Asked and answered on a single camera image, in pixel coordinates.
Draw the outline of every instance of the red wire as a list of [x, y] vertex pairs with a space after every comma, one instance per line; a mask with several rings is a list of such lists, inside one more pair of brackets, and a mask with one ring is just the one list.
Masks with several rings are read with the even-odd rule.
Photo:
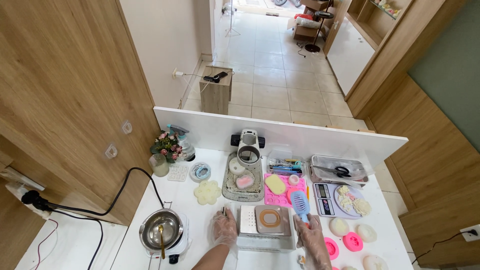
[[53, 233], [54, 231], [56, 231], [56, 229], [59, 227], [59, 223], [58, 223], [58, 222], [56, 222], [55, 220], [51, 220], [51, 221], [55, 222], [55, 223], [57, 224], [57, 226], [55, 227], [55, 229], [54, 229], [45, 239], [43, 239], [42, 242], [40, 242], [40, 243], [38, 244], [38, 248], [37, 248], [38, 264], [36, 265], [35, 270], [38, 268], [38, 266], [40, 266], [40, 245], [41, 245], [43, 242], [45, 242], [45, 240], [47, 240], [47, 239], [50, 237], [50, 235], [52, 235], [52, 233]]

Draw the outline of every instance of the flower-shaped soap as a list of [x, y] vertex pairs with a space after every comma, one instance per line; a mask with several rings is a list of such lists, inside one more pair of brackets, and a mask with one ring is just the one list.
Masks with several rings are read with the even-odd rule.
[[218, 182], [203, 180], [197, 188], [193, 190], [193, 194], [198, 198], [200, 205], [214, 205], [216, 199], [222, 194], [222, 189], [218, 187]]

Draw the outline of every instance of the spray bottle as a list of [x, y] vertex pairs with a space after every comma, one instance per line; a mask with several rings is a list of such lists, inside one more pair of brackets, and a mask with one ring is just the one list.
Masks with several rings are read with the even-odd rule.
[[195, 148], [189, 143], [187, 140], [186, 133], [189, 133], [190, 131], [176, 126], [172, 124], [168, 124], [167, 127], [170, 129], [170, 135], [173, 135], [174, 132], [177, 132], [179, 134], [178, 136], [178, 142], [179, 145], [182, 147], [181, 150], [181, 158], [185, 161], [192, 161], [195, 159]]

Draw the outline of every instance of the stainless steel pot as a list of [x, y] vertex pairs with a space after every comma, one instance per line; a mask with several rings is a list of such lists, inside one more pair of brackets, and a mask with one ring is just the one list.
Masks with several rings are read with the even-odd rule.
[[170, 209], [160, 209], [150, 216], [140, 225], [138, 234], [140, 242], [144, 247], [153, 253], [161, 252], [160, 231], [158, 226], [163, 225], [163, 244], [165, 249], [169, 249], [177, 244], [183, 234], [183, 225], [177, 213]]

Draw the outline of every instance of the wall outlet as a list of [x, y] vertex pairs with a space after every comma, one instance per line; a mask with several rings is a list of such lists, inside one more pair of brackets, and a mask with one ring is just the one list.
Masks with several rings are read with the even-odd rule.
[[465, 241], [472, 242], [472, 241], [475, 241], [475, 240], [480, 240], [480, 224], [477, 224], [475, 226], [471, 226], [471, 227], [468, 227], [468, 228], [465, 228], [465, 229], [461, 229], [460, 231], [461, 232], [468, 232], [470, 230], [477, 231], [478, 235], [474, 235], [474, 234], [471, 234], [471, 233], [462, 233], [463, 238], [465, 238]]
[[174, 80], [175, 80], [175, 78], [177, 77], [177, 76], [175, 75], [175, 73], [176, 73], [177, 71], [178, 71], [177, 68], [175, 68], [175, 69], [173, 70], [173, 72], [172, 72], [172, 78], [173, 78]]

